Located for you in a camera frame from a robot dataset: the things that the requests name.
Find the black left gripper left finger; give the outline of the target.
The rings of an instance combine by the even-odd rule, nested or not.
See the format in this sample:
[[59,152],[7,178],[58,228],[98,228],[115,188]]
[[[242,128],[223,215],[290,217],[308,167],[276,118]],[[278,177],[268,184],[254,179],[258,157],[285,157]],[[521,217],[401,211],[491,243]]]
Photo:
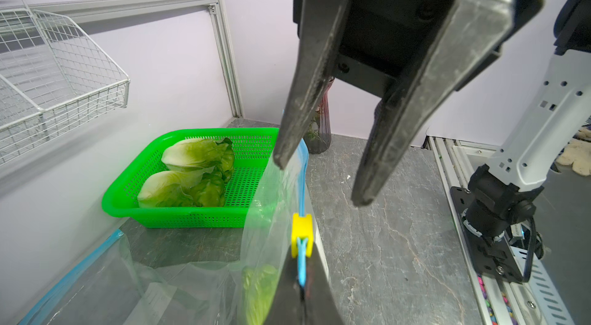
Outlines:
[[264,325],[304,324],[305,303],[299,282],[298,259],[287,251],[275,296]]

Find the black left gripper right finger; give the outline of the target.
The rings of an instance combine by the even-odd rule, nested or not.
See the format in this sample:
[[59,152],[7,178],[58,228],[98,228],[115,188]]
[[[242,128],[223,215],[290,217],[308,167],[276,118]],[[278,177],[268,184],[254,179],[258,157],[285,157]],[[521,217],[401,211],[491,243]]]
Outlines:
[[318,251],[313,251],[312,256],[306,259],[306,283],[303,287],[302,305],[302,324],[344,324]]

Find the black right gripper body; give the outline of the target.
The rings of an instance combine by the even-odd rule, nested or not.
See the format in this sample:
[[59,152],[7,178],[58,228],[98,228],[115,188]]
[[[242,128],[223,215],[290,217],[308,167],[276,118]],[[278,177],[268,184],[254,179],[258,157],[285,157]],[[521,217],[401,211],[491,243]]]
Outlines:
[[[544,0],[511,0],[514,35],[543,7]],[[397,85],[421,43],[438,26],[453,0],[352,0],[329,68],[332,77],[377,97]]]

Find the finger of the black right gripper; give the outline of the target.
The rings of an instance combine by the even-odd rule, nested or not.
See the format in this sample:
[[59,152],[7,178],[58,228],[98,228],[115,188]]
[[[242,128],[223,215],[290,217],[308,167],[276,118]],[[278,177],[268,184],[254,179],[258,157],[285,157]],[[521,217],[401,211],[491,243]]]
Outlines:
[[371,205],[423,124],[514,26],[514,6],[454,0],[376,108],[352,188],[354,206]]
[[328,87],[352,0],[302,0],[296,69],[273,160],[286,169]]

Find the chinese cabbage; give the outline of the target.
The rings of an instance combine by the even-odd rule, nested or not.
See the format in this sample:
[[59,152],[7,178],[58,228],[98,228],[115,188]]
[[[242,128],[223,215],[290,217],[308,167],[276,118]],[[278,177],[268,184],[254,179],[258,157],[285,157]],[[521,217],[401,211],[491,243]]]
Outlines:
[[271,308],[279,272],[271,265],[243,269],[244,317],[247,324],[263,324]]
[[226,183],[210,170],[162,171],[146,180],[137,200],[141,208],[224,207]]
[[162,162],[171,171],[217,172],[225,183],[234,174],[235,153],[232,140],[192,138],[168,147]]

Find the clear zip-top bag blue seal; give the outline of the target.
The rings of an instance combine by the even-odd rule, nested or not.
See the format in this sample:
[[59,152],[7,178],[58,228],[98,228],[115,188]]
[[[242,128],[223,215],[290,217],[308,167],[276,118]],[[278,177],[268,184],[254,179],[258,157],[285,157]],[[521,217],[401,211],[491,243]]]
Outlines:
[[22,324],[241,324],[242,267],[200,261],[150,267],[116,231],[74,266]]

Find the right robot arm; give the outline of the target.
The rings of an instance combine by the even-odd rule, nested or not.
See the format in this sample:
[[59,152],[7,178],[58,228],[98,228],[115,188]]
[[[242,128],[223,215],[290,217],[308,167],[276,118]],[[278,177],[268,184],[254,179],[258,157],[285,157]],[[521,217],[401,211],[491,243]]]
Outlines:
[[[412,139],[453,92],[501,54],[544,0],[293,0],[300,39],[273,159],[289,163],[332,79],[380,102],[352,188],[370,205]],[[458,210],[476,272],[525,283],[506,230],[532,221],[554,160],[590,114],[590,0],[567,0],[553,28],[555,52],[531,105],[507,140],[469,179]]]

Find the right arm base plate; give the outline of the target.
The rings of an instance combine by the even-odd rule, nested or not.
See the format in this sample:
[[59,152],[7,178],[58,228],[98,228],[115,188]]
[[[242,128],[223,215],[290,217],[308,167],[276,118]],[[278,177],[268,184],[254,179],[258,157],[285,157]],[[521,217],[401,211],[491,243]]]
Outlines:
[[[484,196],[475,190],[461,187],[450,190],[452,203],[460,219],[460,233],[466,239],[472,266],[477,274],[485,274],[510,283],[527,283],[533,270],[537,241],[537,229],[533,216],[533,201],[542,192],[516,192],[510,187],[500,195],[501,201],[509,201],[510,208],[503,215],[494,214],[484,203]],[[531,226],[527,241],[526,258],[520,266],[514,257],[506,236],[512,225],[528,222]]]

